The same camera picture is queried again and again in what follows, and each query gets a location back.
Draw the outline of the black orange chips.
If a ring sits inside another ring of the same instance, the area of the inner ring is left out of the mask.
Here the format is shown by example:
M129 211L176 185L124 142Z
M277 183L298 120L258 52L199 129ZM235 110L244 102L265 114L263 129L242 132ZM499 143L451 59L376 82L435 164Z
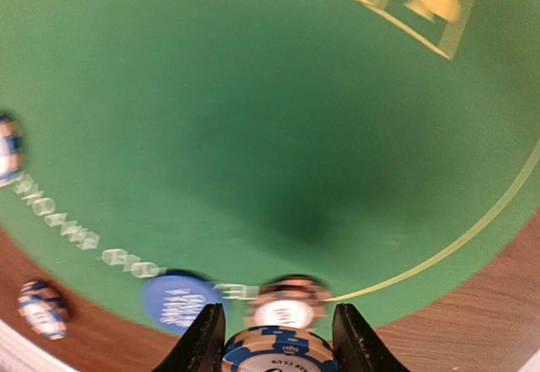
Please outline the black orange chips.
M327 317L332 297L324 283L307 275L288 275L262 285L246 311L246 325L286 326L313 331Z

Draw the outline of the blue tan chips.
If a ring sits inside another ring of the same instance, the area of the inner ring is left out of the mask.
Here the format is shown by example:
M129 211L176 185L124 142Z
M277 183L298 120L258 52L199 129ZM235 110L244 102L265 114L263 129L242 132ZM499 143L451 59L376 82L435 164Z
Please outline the blue tan chips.
M331 345L322 337L285 326L252 327L226 344L223 371L338 371Z

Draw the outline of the blue tan chip stack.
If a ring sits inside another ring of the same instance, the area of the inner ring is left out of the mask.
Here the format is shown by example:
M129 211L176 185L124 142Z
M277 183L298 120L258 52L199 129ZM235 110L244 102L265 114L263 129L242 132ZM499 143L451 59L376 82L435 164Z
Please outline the blue tan chip stack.
M49 340L67 336L68 308L60 294L39 280L24 283L19 291L18 312L30 328Z

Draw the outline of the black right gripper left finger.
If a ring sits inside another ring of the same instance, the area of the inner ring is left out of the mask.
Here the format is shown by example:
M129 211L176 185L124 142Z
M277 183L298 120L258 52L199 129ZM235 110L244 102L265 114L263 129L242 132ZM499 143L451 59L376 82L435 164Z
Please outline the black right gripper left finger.
M224 307L206 305L153 372L221 371L225 327Z

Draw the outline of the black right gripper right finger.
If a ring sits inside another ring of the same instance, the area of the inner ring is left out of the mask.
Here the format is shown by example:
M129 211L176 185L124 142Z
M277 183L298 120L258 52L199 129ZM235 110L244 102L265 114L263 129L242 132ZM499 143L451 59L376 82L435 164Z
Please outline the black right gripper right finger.
M339 372L409 372L351 304L334 309L332 345Z

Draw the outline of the blue small blind button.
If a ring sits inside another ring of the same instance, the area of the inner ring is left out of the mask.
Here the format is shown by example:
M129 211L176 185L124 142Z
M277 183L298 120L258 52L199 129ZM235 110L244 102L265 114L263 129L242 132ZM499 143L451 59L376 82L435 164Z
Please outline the blue small blind button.
M206 305L222 305L222 292L206 278L189 272L173 272L149 279L142 289L147 315L171 334L182 336Z

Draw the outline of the blue tan chips mat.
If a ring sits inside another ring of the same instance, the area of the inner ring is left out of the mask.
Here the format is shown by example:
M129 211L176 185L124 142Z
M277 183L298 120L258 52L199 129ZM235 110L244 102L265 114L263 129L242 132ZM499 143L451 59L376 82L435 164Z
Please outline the blue tan chips mat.
M17 181L24 171L24 136L19 122L8 112L1 112L1 187Z

